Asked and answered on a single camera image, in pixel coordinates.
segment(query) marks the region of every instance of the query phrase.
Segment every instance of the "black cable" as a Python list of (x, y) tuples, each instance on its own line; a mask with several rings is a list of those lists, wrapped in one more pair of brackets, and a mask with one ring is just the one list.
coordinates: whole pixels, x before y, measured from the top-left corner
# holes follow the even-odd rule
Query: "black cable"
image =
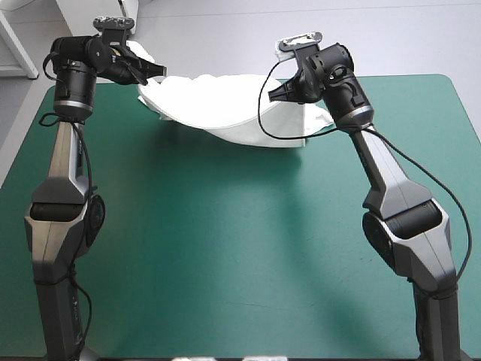
[[(278, 137), (276, 135), (272, 135), (271, 133), (269, 133), (268, 131), (265, 130), (264, 126), (262, 125), (262, 122), (261, 122), (261, 97), (262, 97), (262, 91), (264, 90), (265, 88), (265, 84), (268, 82), (269, 78), (271, 77), (272, 75), (272, 72), (274, 71), (274, 69), (280, 64), (280, 62), (277, 62), (273, 67), (272, 69), (269, 71), (268, 73), (268, 76), (265, 78), (265, 81), (264, 83), (262, 84), (262, 87), (261, 87), (261, 91), (259, 93), (259, 99), (258, 99), (258, 102), (257, 102), (257, 120), (259, 122), (259, 126), (261, 127), (261, 130), (266, 134), (268, 135), (269, 137), (271, 138), (274, 138), (274, 139), (279, 139), (279, 140), (287, 140), (287, 141), (291, 141), (291, 140), (297, 140), (297, 139), (307, 139), (307, 138), (314, 138), (314, 137), (320, 137), (322, 135), (327, 135), (327, 134), (330, 134), (332, 132), (335, 132), (337, 130), (340, 130), (339, 128), (333, 128), (333, 129), (329, 129), (328, 131), (326, 132), (320, 132), (320, 133), (315, 133), (315, 134), (311, 134), (311, 135), (304, 135), (304, 136), (298, 136), (298, 137)], [(420, 169), (421, 171), (423, 171), (428, 177), (430, 177), (430, 179), (432, 179), (434, 182), (436, 182), (436, 184), (438, 186), (440, 186), (441, 188), (443, 188), (448, 194), (449, 196), (452, 198), (452, 200), (454, 201), (454, 203), (456, 203), (456, 205), (458, 206), (459, 210), (461, 211), (461, 215), (463, 216), (463, 219), (464, 219), (464, 224), (466, 226), (466, 233), (467, 233), (467, 250), (466, 250), (466, 255), (464, 256), (464, 259), (463, 259), (463, 263), (461, 264), (461, 268), (459, 269), (459, 272), (458, 274), (456, 275), (456, 280), (459, 281), (459, 279), (461, 278), (461, 276), (463, 275), (463, 272), (464, 270), (466, 269), (466, 265), (467, 265), (467, 261), (469, 260), (469, 257), (471, 255), (471, 250), (472, 250), (472, 247), (473, 247), (473, 237), (471, 235), (471, 227), (469, 225), (469, 220), (467, 219), (467, 215), (466, 215), (466, 211), (464, 210), (462, 204), (460, 203), (460, 201), (456, 198), (455, 194), (444, 184), (442, 183), (439, 179), (437, 179), (431, 172), (429, 172), (426, 168), (424, 168), (421, 164), (419, 164), (416, 160), (414, 160), (413, 158), (409, 157), (407, 154), (405, 154), (404, 152), (402, 152), (399, 148), (397, 148), (393, 143), (391, 143), (384, 135), (381, 135), (379, 132), (377, 132), (376, 130), (374, 129), (369, 129), (369, 128), (365, 128), (365, 129), (359, 129), (359, 131), (365, 131), (365, 132), (368, 132), (368, 133), (371, 133), (372, 135), (375, 135), (377, 136), (379, 139), (381, 139), (382, 141), (384, 141), (384, 143), (386, 143), (390, 148), (392, 148), (397, 154), (399, 154), (400, 156), (402, 156), (403, 158), (405, 158), (408, 162), (411, 162), (412, 164), (415, 165), (415, 167), (417, 167), (418, 169)]]
[(376, 130), (374, 129), (369, 129), (369, 128), (366, 128), (366, 129), (363, 129), (365, 132), (368, 132), (368, 133), (371, 133), (372, 135), (375, 135), (377, 136), (379, 139), (381, 139), (382, 141), (384, 141), (384, 143), (386, 143), (391, 149), (393, 149), (397, 154), (399, 154), (400, 156), (402, 156), (403, 158), (405, 158), (408, 162), (411, 162), (412, 164), (415, 165), (415, 167), (417, 167), (418, 169), (420, 169), (422, 172), (424, 172), (424, 174), (426, 174), (428, 177), (430, 177), (430, 179), (432, 179), (434, 182), (436, 182), (436, 184), (443, 188), (448, 194), (449, 196), (452, 198), (452, 200), (454, 201), (454, 203), (456, 203), (456, 205), (458, 206), (459, 210), (461, 211), (461, 214), (463, 216), (463, 219), (464, 219), (464, 224), (466, 226), (466, 233), (467, 233), (467, 251), (466, 251), (466, 255), (464, 256), (464, 260), (463, 260), (463, 263), (461, 264), (461, 268), (459, 269), (459, 272), (458, 272), (458, 275), (456, 276), (457, 277), (457, 281), (459, 281), (459, 279), (461, 278), (461, 276), (463, 275), (463, 272), (464, 270), (466, 269), (466, 265), (467, 265), (467, 261), (469, 260), (469, 257), (471, 255), (471, 249), (473, 248), (473, 236), (471, 235), (471, 227), (469, 225), (469, 220), (467, 219), (467, 215), (466, 215), (466, 211), (464, 210), (462, 204), (460, 203), (460, 201), (458, 200), (458, 198), (456, 198), (455, 194), (451, 191), (450, 188), (448, 188), (447, 185), (445, 185), (444, 183), (442, 183), (439, 179), (437, 179), (430, 171), (428, 171), (425, 167), (423, 167), (421, 164), (419, 164), (416, 160), (414, 160), (413, 158), (411, 158), (410, 156), (408, 156), (407, 154), (405, 154), (404, 152), (402, 152), (399, 148), (397, 148), (393, 143), (391, 143), (384, 135), (380, 134), (379, 132), (377, 132)]
[(294, 140), (298, 140), (298, 139), (308, 139), (308, 138), (320, 137), (320, 136), (327, 135), (327, 134), (330, 134), (332, 132), (336, 132), (337, 130), (339, 130), (338, 128), (333, 128), (333, 129), (329, 129), (325, 132), (314, 133), (314, 134), (311, 134), (311, 135), (300, 135), (300, 136), (297, 136), (297, 137), (278, 137), (277, 135), (273, 135), (273, 134), (269, 133), (267, 130), (265, 130), (264, 126), (262, 125), (262, 121), (261, 121), (261, 97), (262, 97), (262, 92), (264, 91), (265, 84), (267, 84), (267, 82), (269, 81), (269, 78), (271, 77), (272, 72), (274, 71), (275, 68), (277, 68), (277, 66), (279, 64), (280, 64), (280, 62), (277, 62), (276, 65), (274, 65), (272, 67), (272, 69), (269, 71), (268, 76), (265, 78), (265, 81), (262, 84), (262, 88), (261, 88), (261, 91), (259, 93), (259, 99), (257, 101), (257, 120), (259, 122), (259, 126), (261, 127), (262, 131), (266, 135), (268, 135), (269, 137), (274, 138), (274, 139), (279, 139), (281, 141), (294, 141)]
[[(44, 123), (44, 120), (46, 117), (48, 116), (57, 116), (57, 119), (51, 123)], [(88, 215), (88, 210), (89, 210), (89, 206), (90, 206), (90, 198), (91, 198), (91, 195), (92, 195), (92, 192), (93, 192), (93, 185), (92, 185), (92, 166), (90, 164), (90, 157), (89, 157), (89, 151), (87, 150), (87, 146), (85, 144), (85, 140), (83, 138), (83, 134), (82, 132), (77, 128), (76, 126), (76, 123), (72, 120), (67, 120), (65, 118), (62, 118), (60, 117), (57, 113), (46, 113), (42, 116), (42, 118), (38, 121), (38, 123), (41, 125), (41, 126), (45, 126), (45, 127), (51, 127), (51, 126), (54, 126), (56, 125), (57, 123), (59, 122), (66, 122), (66, 123), (70, 123), (71, 126), (72, 126), (72, 129), (74, 130), (74, 132), (77, 134), (77, 137), (78, 139), (80, 140), (80, 146), (82, 148), (82, 153), (83, 153), (83, 156), (85, 157), (85, 163), (86, 163), (86, 168), (87, 168), (87, 179), (88, 179), (88, 188), (87, 188), (87, 211), (86, 211), (86, 217)], [(80, 358), (80, 353), (82, 352), (82, 349), (83, 349), (83, 346), (85, 345), (85, 341), (86, 341), (86, 338), (87, 338), (87, 335), (89, 333), (89, 329), (90, 329), (90, 324), (92, 322), (92, 298), (90, 297), (90, 295), (88, 294), (87, 291), (85, 291), (85, 289), (78, 284), (77, 280), (75, 279), (75, 275), (76, 275), (76, 272), (75, 272), (75, 260), (77, 258), (77, 255), (80, 251), (80, 247), (82, 245), (82, 240), (83, 240), (83, 237), (85, 237), (86, 235), (86, 221), (87, 220), (84, 220), (83, 222), (83, 230), (82, 230), (82, 236), (80, 238), (80, 242), (77, 246), (77, 249), (75, 250), (75, 253), (74, 253), (74, 257), (72, 258), (72, 262), (70, 264), (70, 266), (68, 267), (69, 268), (69, 276), (68, 278), (70, 279), (70, 282), (71, 282), (71, 285), (76, 288), (77, 290), (81, 291), (81, 293), (85, 296), (86, 300), (87, 300), (87, 303), (89, 304), (89, 316), (87, 318), (87, 323), (86, 323), (86, 326), (85, 326), (85, 329), (83, 330), (82, 332), (82, 338), (80, 340), (80, 343), (78, 345), (78, 349), (77, 349), (77, 359)]]

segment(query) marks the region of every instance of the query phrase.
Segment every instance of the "silver arm segment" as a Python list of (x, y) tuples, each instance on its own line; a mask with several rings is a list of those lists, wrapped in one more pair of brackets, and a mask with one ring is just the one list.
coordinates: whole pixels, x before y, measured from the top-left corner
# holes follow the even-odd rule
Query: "silver arm segment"
[(381, 139), (363, 131), (351, 139), (371, 182), (363, 204), (370, 210), (363, 217), (366, 237), (397, 275), (413, 283), (420, 358), (469, 359), (460, 348), (447, 213), (406, 176)]
[(97, 356), (84, 347), (74, 261), (88, 251), (85, 222), (88, 181), (81, 146), (70, 123), (59, 123), (50, 170), (34, 191), (26, 216), (27, 241), (47, 346), (47, 360)]

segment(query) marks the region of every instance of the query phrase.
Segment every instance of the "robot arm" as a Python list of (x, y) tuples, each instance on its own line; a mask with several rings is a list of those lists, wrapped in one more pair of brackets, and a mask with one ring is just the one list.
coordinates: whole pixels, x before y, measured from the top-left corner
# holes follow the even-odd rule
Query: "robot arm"
[(145, 84), (148, 77), (165, 76), (164, 66), (127, 47), (133, 25), (128, 18), (97, 18), (101, 36), (58, 38), (44, 61), (45, 69), (52, 60), (56, 74), (53, 115), (59, 125), (48, 176), (32, 194), (25, 225), (48, 361), (98, 358), (85, 347), (89, 322), (82, 327), (77, 291), (84, 291), (74, 277), (76, 258), (92, 246), (105, 216), (104, 202), (93, 192), (83, 127), (93, 112), (97, 77)]
[(371, 184), (363, 204), (366, 238), (397, 275), (413, 283), (420, 358), (469, 359), (459, 345), (449, 217), (377, 137), (374, 110), (353, 73), (349, 51), (339, 44), (320, 50), (321, 39), (312, 32), (277, 43), (280, 62), (295, 58), (298, 71), (269, 98), (301, 104), (324, 99), (337, 128), (351, 137)]

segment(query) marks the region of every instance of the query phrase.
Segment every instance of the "green mat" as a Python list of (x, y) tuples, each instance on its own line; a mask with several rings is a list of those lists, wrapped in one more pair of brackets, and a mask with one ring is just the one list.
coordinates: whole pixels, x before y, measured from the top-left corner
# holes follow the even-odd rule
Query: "green mat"
[[(450, 80), (364, 77), (380, 132), (452, 187), (473, 227), (461, 343), (481, 356), (481, 148)], [(302, 149), (230, 144), (163, 122), (135, 86), (101, 84), (86, 141), (107, 220), (77, 262), (101, 356), (417, 357), (412, 290), (366, 241), (368, 180), (349, 137)], [(53, 104), (45, 96), (36, 120)], [(0, 355), (44, 353), (23, 214), (55, 131), (33, 123), (0, 191)], [(410, 165), (452, 219), (458, 209)], [(86, 317), (85, 302), (83, 316)]]

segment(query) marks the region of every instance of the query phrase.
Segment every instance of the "white towel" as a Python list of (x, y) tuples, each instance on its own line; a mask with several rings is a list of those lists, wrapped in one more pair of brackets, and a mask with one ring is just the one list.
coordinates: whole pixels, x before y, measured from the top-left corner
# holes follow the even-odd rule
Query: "white towel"
[[(141, 45), (129, 41), (138, 56), (153, 62)], [(201, 75), (196, 79), (166, 77), (161, 83), (149, 79), (139, 85), (139, 100), (163, 120), (204, 129), (227, 141), (263, 147), (301, 147), (304, 140), (281, 141), (262, 132), (257, 120), (259, 91), (264, 75)], [(264, 127), (281, 137), (309, 135), (332, 124), (330, 114), (315, 105), (269, 102), (268, 91), (280, 82), (270, 79), (261, 97)]]

